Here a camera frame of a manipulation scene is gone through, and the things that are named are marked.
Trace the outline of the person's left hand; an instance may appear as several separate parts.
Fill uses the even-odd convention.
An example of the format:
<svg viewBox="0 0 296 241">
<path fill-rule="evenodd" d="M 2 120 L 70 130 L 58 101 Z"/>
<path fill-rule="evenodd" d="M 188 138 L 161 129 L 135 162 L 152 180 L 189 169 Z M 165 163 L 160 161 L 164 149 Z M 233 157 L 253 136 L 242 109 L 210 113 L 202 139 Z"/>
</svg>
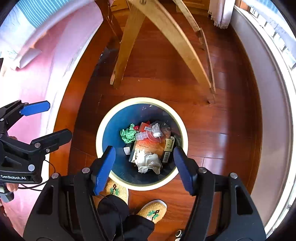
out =
<svg viewBox="0 0 296 241">
<path fill-rule="evenodd" d="M 16 183 L 7 183 L 6 187 L 9 190 L 9 192 L 14 192 L 18 189 L 19 185 Z"/>
</svg>

